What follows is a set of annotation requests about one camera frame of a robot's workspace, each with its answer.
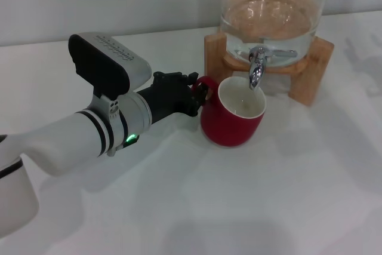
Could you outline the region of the glass water dispenser jar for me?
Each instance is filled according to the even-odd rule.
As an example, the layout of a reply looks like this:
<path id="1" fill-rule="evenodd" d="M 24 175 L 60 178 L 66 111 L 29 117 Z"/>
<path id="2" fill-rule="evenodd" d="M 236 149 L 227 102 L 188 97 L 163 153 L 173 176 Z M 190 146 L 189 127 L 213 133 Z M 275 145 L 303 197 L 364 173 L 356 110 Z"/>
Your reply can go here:
<path id="1" fill-rule="evenodd" d="M 324 0 L 222 0 L 221 30 L 227 51 L 248 61 L 250 49 L 294 51 L 294 56 L 271 56 L 269 66 L 287 66 L 308 52 L 322 14 Z"/>

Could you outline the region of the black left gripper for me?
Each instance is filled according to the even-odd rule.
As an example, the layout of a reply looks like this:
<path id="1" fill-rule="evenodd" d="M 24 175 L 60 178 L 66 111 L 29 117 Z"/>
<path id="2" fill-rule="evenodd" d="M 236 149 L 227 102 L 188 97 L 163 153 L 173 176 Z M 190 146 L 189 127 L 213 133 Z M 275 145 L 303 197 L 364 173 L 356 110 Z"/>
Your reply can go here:
<path id="1" fill-rule="evenodd" d="M 192 91 L 191 86 L 197 82 L 198 76 L 197 72 L 189 75 L 181 72 L 153 74 L 151 86 L 139 91 L 149 106 L 153 124 L 174 113 L 198 115 L 199 105 L 204 105 L 211 94 L 206 84 L 199 84 Z"/>

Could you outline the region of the chrome faucet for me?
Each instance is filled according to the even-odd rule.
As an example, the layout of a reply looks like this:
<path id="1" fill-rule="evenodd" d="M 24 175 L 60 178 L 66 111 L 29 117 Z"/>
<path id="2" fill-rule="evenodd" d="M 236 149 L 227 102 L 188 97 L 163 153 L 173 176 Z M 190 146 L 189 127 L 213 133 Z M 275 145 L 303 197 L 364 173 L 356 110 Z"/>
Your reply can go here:
<path id="1" fill-rule="evenodd" d="M 249 88 L 256 90 L 263 77 L 268 57 L 295 58 L 298 53 L 294 50 L 270 50 L 263 45 L 252 48 L 249 52 Z"/>

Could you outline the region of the wooden dispenser stand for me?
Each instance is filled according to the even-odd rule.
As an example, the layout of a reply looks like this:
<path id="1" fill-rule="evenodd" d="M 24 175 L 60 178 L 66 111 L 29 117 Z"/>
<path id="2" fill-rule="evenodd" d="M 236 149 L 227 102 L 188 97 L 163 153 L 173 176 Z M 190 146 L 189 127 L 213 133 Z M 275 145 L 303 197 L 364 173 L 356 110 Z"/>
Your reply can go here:
<path id="1" fill-rule="evenodd" d="M 233 72 L 249 72 L 249 64 L 233 58 L 226 51 L 226 42 L 227 37 L 222 32 L 204 38 L 205 74 L 218 83 L 232 76 Z M 333 43 L 316 36 L 301 60 L 283 67 L 265 67 L 264 71 L 289 75 L 291 84 L 288 96 L 305 106 L 311 106 L 333 51 Z"/>

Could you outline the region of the red ceramic cup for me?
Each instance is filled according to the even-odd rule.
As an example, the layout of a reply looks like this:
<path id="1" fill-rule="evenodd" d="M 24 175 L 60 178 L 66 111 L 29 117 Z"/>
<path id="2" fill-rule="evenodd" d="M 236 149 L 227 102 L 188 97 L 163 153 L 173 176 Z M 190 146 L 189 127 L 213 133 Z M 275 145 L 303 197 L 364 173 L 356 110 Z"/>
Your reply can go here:
<path id="1" fill-rule="evenodd" d="M 249 88 L 249 80 L 231 76 L 219 84 L 211 77 L 200 77 L 193 89 L 206 86 L 211 95 L 200 115 L 204 134 L 220 146 L 235 147 L 247 142 L 258 128 L 266 111 L 263 90 Z"/>

